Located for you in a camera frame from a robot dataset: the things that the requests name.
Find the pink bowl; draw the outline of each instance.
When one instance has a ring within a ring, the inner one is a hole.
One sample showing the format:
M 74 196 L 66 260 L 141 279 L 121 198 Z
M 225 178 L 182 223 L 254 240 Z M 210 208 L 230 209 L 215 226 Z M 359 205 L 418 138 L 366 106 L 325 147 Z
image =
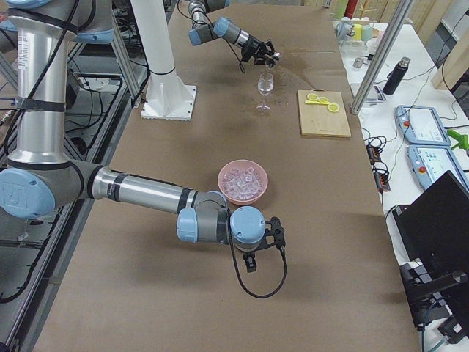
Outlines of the pink bowl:
M 228 196 L 228 194 L 226 194 L 227 192 L 224 189 L 224 185 L 223 185 L 224 176 L 226 174 L 230 173 L 234 169 L 238 169 L 238 170 L 240 170 L 240 172 L 245 172 L 250 167 L 252 167 L 254 169 L 254 174 L 259 175 L 259 179 L 260 179 L 260 182 L 261 182 L 260 193 L 253 196 L 250 199 L 236 199 L 236 198 L 232 198 L 232 197 Z M 249 160 L 231 161 L 227 165 L 223 166 L 221 168 L 220 172 L 218 173 L 218 187 L 220 188 L 221 193 L 223 193 L 225 195 L 225 197 L 231 203 L 236 204 L 236 205 L 250 205 L 250 204 L 256 202 L 264 194 L 265 190 L 267 189 L 268 183 L 269 183 L 269 180 L 268 180 L 268 177 L 267 177 L 267 173 L 262 168 L 262 166 L 260 166 L 257 163 L 254 163 L 253 161 L 249 161 Z

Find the lemon slice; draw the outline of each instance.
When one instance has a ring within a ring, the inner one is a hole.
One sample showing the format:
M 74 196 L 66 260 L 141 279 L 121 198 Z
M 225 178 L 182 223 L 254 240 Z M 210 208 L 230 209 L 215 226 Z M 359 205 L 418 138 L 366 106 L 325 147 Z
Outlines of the lemon slice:
M 312 100 L 312 101 L 316 101 L 317 100 L 317 94 L 315 93 L 308 93 L 308 95 L 306 96 L 308 98 L 308 100 Z
M 326 97 L 318 97 L 317 101 L 319 101 L 321 104 L 329 103 L 329 99 L 327 99 Z
M 328 106 L 328 110 L 330 112 L 339 112 L 340 106 L 338 105 L 338 103 L 330 103 Z

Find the green clamp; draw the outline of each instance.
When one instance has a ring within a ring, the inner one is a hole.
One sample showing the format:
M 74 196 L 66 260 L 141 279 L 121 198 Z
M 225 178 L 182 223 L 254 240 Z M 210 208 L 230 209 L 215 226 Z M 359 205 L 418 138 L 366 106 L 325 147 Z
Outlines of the green clamp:
M 450 136 L 453 139 L 457 140 L 457 144 L 451 147 L 452 150 L 456 148 L 461 148 L 468 152 L 469 155 L 469 136 L 467 134 L 461 134 L 456 132 L 455 130 L 447 130 L 448 136 Z

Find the white pole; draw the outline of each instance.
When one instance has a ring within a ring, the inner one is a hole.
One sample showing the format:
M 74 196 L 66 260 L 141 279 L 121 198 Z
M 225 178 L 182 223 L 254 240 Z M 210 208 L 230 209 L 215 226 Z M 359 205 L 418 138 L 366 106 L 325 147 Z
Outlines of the white pole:
M 190 120 L 197 88 L 177 76 L 161 0 L 131 0 L 152 74 L 141 116 L 147 119 Z

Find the black thermos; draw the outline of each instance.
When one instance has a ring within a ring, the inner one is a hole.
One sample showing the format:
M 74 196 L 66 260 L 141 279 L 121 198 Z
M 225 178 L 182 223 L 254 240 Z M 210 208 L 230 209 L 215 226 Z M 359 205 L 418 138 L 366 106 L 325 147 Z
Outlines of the black thermos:
M 388 81 L 383 88 L 384 94 L 392 95 L 396 91 L 397 86 L 401 83 L 402 77 L 404 77 L 405 73 L 409 68 L 410 59 L 408 57 L 403 57 L 401 61 L 399 61 L 394 68 L 393 72 L 391 72 L 388 76 Z

